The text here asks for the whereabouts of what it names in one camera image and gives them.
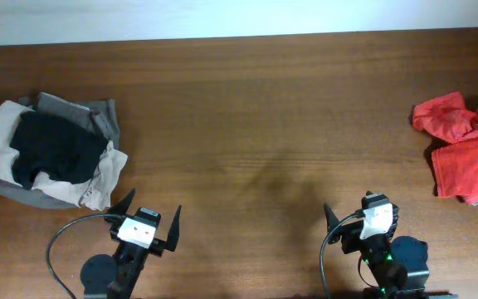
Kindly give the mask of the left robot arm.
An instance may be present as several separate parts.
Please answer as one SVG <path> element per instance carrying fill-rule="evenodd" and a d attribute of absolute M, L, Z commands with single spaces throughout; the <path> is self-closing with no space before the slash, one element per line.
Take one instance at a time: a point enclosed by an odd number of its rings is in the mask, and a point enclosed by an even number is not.
<path fill-rule="evenodd" d="M 85 298 L 129 299 L 147 257 L 161 257 L 173 252 L 179 239 L 181 207 L 177 208 L 165 240 L 155 237 L 161 215 L 148 208 L 128 214 L 135 191 L 107 210 L 106 222 L 111 225 L 110 237 L 118 243 L 111 255 L 90 257 L 82 266 L 80 281 Z"/>

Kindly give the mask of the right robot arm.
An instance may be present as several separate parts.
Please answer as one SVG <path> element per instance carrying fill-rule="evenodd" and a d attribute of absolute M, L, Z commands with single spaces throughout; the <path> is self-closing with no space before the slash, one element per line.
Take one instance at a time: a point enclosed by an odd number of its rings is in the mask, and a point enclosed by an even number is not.
<path fill-rule="evenodd" d="M 358 263 L 365 263 L 375 285 L 363 289 L 369 299 L 447 299 L 457 298 L 450 292 L 428 292 L 430 277 L 427 265 L 428 245 L 410 236 L 395 238 L 398 206 L 382 193 L 368 191 L 361 198 L 361 208 L 338 219 L 333 209 L 324 204 L 327 235 L 319 252 L 319 270 L 325 296 L 330 292 L 324 269 L 327 246 L 341 243 L 343 253 L 359 253 Z"/>

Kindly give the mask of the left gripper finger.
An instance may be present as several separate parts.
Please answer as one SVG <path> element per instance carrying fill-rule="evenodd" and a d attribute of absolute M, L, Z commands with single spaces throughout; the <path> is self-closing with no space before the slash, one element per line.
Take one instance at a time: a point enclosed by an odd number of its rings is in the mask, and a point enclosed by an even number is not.
<path fill-rule="evenodd" d="M 128 212 L 128 209 L 134 199 L 135 193 L 136 189 L 131 189 L 130 192 L 123 199 L 121 199 L 114 206 L 110 207 L 107 210 L 107 213 L 118 214 L 121 216 L 125 215 Z"/>
<path fill-rule="evenodd" d="M 173 217 L 173 221 L 171 226 L 168 230 L 168 236 L 165 244 L 165 249 L 174 252 L 178 245 L 179 234 L 180 234 L 180 214 L 181 214 L 182 206 L 179 205 L 177 211 Z"/>

